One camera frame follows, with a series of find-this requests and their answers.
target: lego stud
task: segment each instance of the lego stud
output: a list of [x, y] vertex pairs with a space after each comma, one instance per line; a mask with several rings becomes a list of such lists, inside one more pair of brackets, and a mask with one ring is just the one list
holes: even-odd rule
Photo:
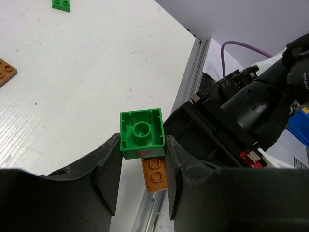
[[10, 65], [5, 65], [4, 70], [7, 71], [7, 72], [11, 72], [13, 69]]
[[156, 183], [160, 183], [163, 180], [163, 177], [163, 173], [160, 171], [156, 171], [151, 175], [152, 180]]
[[133, 135], [138, 145], [147, 146], [151, 142], [150, 125], [147, 122], [138, 122], [134, 125]]
[[150, 161], [149, 161], [149, 166], [152, 168], [152, 169], [157, 169], [159, 168], [161, 165], [161, 161], [158, 159], [158, 158], [152, 158]]

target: white table surface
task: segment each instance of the white table surface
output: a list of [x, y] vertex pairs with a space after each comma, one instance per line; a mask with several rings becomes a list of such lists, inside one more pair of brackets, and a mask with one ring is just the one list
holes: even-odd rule
[[[160, 107], [165, 120], [194, 38], [153, 0], [6, 1], [0, 58], [18, 74], [0, 89], [0, 167], [49, 174], [119, 132], [119, 113]], [[124, 160], [111, 232], [131, 230], [144, 192]]]

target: green duplo block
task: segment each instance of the green duplo block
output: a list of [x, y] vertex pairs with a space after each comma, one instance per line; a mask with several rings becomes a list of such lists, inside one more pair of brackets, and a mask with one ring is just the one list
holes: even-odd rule
[[52, 0], [52, 7], [58, 10], [70, 12], [69, 0]]
[[120, 113], [120, 150], [125, 159], [164, 156], [161, 109]]

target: white wall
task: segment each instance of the white wall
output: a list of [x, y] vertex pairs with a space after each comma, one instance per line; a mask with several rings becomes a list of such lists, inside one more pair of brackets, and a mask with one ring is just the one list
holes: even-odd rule
[[[205, 41], [235, 40], [276, 54], [308, 32], [308, 0], [156, 0], [185, 28]], [[235, 45], [227, 51], [244, 67], [262, 55]]]

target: cable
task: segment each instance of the cable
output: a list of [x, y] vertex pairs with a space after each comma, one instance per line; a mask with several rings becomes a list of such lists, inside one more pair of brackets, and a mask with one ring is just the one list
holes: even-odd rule
[[254, 52], [257, 52], [263, 56], [266, 56], [267, 58], [271, 58], [272, 55], [267, 53], [267, 52], [264, 52], [256, 47], [253, 47], [251, 45], [248, 45], [248, 44], [245, 44], [245, 43], [241, 43], [241, 42], [237, 42], [237, 41], [227, 41], [225, 42], [224, 44], [222, 44], [221, 46], [221, 62], [222, 62], [222, 74], [223, 74], [223, 77], [225, 77], [225, 63], [224, 63], [224, 47], [225, 45], [228, 45], [228, 44], [234, 44], [234, 45], [238, 45], [238, 46], [242, 46], [242, 47], [246, 47], [250, 50], [253, 50]]

